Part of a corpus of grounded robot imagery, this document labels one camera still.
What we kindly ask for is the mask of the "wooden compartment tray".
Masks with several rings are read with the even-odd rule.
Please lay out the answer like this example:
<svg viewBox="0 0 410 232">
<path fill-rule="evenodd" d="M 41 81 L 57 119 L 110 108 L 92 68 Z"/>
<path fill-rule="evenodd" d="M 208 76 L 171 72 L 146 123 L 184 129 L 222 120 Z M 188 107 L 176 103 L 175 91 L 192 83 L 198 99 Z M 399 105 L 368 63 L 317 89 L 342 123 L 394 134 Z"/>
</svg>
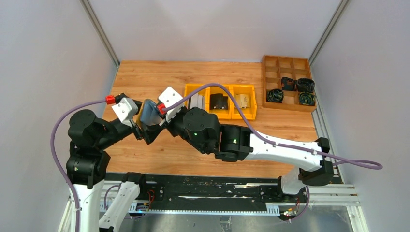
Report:
<svg viewBox="0 0 410 232">
<path fill-rule="evenodd" d="M 309 60 L 264 55 L 262 104 L 264 108 L 314 112 L 316 93 Z"/>
</svg>

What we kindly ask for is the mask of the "aluminium frame rail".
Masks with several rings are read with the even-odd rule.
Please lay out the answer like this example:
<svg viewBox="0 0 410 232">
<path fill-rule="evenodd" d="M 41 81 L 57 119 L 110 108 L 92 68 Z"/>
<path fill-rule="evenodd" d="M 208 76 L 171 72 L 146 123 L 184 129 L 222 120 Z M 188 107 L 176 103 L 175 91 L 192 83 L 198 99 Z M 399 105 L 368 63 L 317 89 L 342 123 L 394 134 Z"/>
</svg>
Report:
<svg viewBox="0 0 410 232">
<path fill-rule="evenodd" d="M 71 188 L 61 232 L 367 232 L 352 185 L 279 196 L 276 180 L 150 176 Z"/>
</svg>

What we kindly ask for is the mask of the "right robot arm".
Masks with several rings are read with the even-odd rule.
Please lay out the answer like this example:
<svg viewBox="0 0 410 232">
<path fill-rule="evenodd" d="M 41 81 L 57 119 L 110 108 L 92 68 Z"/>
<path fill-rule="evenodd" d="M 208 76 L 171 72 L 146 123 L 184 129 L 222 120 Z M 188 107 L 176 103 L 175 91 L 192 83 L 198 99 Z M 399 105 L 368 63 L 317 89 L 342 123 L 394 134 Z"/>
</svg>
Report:
<svg viewBox="0 0 410 232">
<path fill-rule="evenodd" d="M 202 154 L 214 154 L 225 162 L 267 160 L 294 166 L 278 178 L 276 194 L 296 195 L 305 186 L 325 186 L 333 178 L 330 161 L 320 152 L 328 153 L 328 140 L 296 142 L 252 131 L 248 127 L 220 124 L 215 114 L 194 107 L 165 113 L 165 126 L 173 137 L 179 136 Z"/>
</svg>

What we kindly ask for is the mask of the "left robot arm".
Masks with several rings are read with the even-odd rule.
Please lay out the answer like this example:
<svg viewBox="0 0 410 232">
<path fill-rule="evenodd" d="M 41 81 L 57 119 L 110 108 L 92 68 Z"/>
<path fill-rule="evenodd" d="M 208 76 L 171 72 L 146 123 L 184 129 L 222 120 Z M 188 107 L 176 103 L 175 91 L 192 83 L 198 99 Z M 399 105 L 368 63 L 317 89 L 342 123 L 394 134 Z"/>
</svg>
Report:
<svg viewBox="0 0 410 232">
<path fill-rule="evenodd" d="M 134 134 L 141 135 L 133 122 L 142 102 L 125 94 L 107 96 L 103 101 L 120 111 L 117 119 L 109 122 L 98 118 L 87 106 L 73 109 L 69 120 L 68 136 L 70 157 L 66 163 L 66 175 L 74 203 L 72 223 L 74 232 L 117 232 L 132 202 L 148 194 L 145 174 L 128 172 L 123 176 L 119 190 L 105 214 L 99 216 L 101 194 L 105 185 L 110 156 L 108 147 Z"/>
</svg>

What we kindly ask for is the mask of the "grey cards in right bin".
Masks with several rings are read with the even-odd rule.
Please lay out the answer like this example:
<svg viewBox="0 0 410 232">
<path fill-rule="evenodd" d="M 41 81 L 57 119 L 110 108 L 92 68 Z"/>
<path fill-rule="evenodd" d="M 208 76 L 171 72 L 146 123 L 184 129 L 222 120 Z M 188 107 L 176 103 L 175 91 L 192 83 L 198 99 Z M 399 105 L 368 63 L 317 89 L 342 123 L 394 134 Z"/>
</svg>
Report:
<svg viewBox="0 0 410 232">
<path fill-rule="evenodd" d="M 235 94 L 235 100 L 241 109 L 250 108 L 249 94 Z"/>
</svg>

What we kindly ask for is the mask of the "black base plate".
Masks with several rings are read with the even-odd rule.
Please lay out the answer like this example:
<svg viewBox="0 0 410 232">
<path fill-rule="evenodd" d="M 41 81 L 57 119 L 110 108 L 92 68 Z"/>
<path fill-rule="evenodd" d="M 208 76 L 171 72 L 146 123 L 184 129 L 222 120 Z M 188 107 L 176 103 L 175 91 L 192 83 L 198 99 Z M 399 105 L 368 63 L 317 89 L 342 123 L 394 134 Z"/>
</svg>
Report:
<svg viewBox="0 0 410 232">
<path fill-rule="evenodd" d="M 266 210 L 267 203 L 306 203 L 305 188 L 296 195 L 279 194 L 273 178 L 146 175 L 146 186 L 137 200 L 152 200 L 152 210 L 244 211 Z"/>
</svg>

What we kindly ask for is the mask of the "grey cards in bin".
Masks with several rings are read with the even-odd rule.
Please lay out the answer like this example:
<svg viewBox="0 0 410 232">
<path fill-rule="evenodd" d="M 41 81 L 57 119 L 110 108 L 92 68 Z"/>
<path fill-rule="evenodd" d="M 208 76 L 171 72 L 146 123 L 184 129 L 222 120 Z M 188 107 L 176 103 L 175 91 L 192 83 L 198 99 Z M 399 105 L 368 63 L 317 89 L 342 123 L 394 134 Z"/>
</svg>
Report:
<svg viewBox="0 0 410 232">
<path fill-rule="evenodd" d="M 196 93 L 188 100 L 188 109 L 191 108 L 200 108 L 205 110 L 205 94 Z"/>
<path fill-rule="evenodd" d="M 250 108 L 249 94 L 235 94 L 235 100 L 241 109 Z"/>
</svg>

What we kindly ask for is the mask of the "grey cards in left bin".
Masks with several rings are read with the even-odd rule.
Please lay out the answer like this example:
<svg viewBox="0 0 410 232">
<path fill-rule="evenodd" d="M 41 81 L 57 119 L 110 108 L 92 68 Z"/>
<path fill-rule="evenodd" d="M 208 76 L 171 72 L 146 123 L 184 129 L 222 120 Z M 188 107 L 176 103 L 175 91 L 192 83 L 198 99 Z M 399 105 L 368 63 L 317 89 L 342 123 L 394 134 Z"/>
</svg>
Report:
<svg viewBox="0 0 410 232">
<path fill-rule="evenodd" d="M 205 110 L 205 94 L 196 93 L 188 100 L 188 109 L 191 108 L 200 108 Z"/>
</svg>

